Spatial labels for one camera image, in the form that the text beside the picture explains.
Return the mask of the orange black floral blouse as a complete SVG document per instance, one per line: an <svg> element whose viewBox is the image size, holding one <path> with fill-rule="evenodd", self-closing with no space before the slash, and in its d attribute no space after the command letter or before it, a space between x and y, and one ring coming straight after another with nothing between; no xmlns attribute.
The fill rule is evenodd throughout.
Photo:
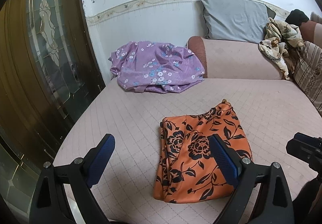
<svg viewBox="0 0 322 224"><path fill-rule="evenodd" d="M211 135L220 137L241 158L253 158L237 114L227 100L201 115L165 117L160 123L155 199L187 204L232 193L233 187L211 154Z"/></svg>

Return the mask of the striped brown cushion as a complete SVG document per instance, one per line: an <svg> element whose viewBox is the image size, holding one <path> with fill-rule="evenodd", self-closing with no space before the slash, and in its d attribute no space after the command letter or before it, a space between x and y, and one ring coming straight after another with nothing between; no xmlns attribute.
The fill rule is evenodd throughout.
<svg viewBox="0 0 322 224"><path fill-rule="evenodd" d="M299 60L294 71L294 79L302 92L321 115L321 47L309 41L299 53Z"/></svg>

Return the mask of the beige floral crumpled cloth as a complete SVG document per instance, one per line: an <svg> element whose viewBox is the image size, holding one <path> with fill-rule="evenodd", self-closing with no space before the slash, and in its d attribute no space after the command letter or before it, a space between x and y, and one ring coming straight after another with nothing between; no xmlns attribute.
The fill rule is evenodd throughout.
<svg viewBox="0 0 322 224"><path fill-rule="evenodd" d="M269 18L265 31L265 38L258 45L259 51L278 67L286 80L291 81L298 61L297 54L304 47L299 27Z"/></svg>

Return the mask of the black cloth item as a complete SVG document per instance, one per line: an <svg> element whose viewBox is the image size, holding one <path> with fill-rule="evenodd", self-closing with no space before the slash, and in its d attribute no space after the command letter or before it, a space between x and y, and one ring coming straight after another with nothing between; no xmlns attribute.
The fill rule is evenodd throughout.
<svg viewBox="0 0 322 224"><path fill-rule="evenodd" d="M285 22L288 24L301 26L302 23L306 23L309 20L310 19L308 18L308 16L306 16L306 14L303 11L295 9L290 12L290 14L285 19Z"/></svg>

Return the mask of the wooden glass panel door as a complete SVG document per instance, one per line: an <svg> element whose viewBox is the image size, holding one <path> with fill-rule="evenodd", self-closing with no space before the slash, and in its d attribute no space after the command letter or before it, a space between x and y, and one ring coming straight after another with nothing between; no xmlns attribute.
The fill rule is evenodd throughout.
<svg viewBox="0 0 322 224"><path fill-rule="evenodd" d="M15 213L103 88L81 0L2 3L1 196Z"/></svg>

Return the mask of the grey pillow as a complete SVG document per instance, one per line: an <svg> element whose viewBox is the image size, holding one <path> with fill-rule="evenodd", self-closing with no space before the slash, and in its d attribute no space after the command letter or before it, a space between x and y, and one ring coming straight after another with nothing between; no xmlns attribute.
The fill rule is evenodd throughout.
<svg viewBox="0 0 322 224"><path fill-rule="evenodd" d="M200 0L207 28L207 39L258 44L265 37L265 26L276 13L253 0Z"/></svg>

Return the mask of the purple floral garment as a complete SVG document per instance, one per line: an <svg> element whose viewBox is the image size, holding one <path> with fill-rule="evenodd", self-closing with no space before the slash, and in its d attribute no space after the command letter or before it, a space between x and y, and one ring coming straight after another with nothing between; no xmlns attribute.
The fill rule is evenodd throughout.
<svg viewBox="0 0 322 224"><path fill-rule="evenodd" d="M171 43L129 42L112 52L109 61L118 84L137 93L181 93L205 75L193 51Z"/></svg>

